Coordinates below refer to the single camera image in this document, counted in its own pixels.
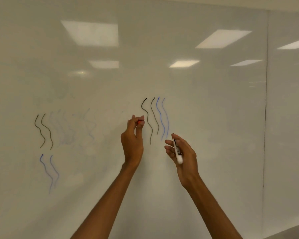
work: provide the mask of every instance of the person's right arm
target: person's right arm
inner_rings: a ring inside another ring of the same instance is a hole
[[[165,143],[169,145],[165,146],[166,153],[174,161],[179,180],[194,201],[211,237],[213,239],[242,239],[200,178],[195,151],[180,136],[176,134],[171,136],[176,140],[176,144],[181,150],[183,163],[177,163],[175,149],[171,140],[165,140]]]

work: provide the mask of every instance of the forearm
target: forearm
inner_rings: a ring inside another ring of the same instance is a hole
[[[71,239],[108,238],[134,172],[135,168],[122,166],[119,175]]]
[[[187,191],[213,239],[242,239],[199,176],[193,178]]]

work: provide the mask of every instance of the skin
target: skin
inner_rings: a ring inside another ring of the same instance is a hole
[[[128,185],[142,159],[144,123],[144,116],[135,117],[133,115],[128,120],[127,129],[121,134],[125,155],[122,169],[71,239],[108,238]],[[172,138],[176,140],[176,144],[180,148],[183,163],[181,165],[177,163],[171,140],[165,140],[167,145],[164,148],[174,161],[179,180],[195,203],[211,237],[213,239],[242,239],[199,176],[195,151],[180,136],[172,134]]]

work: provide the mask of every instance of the hand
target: hand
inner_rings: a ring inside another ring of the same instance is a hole
[[[136,169],[141,161],[143,155],[143,138],[142,128],[144,126],[144,116],[135,117],[128,120],[128,127],[125,132],[121,134],[121,143],[125,155],[125,163],[123,166],[131,166]]]
[[[196,153],[187,143],[187,141],[182,139],[180,136],[174,133],[172,133],[171,136],[176,140],[176,145],[179,147],[180,152],[183,156],[183,163],[178,164],[177,162],[172,140],[165,140],[165,143],[169,145],[165,146],[166,153],[176,165],[180,183],[185,189],[188,189],[195,179],[200,178],[197,167]]]

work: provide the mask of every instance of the white marker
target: white marker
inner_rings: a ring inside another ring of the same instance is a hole
[[[176,158],[177,158],[177,162],[178,164],[182,164],[183,163],[183,157],[182,155],[180,154],[180,150],[179,150],[179,147],[176,145],[176,140],[173,139],[173,144],[174,144],[174,148],[175,148],[175,155],[176,155]]]

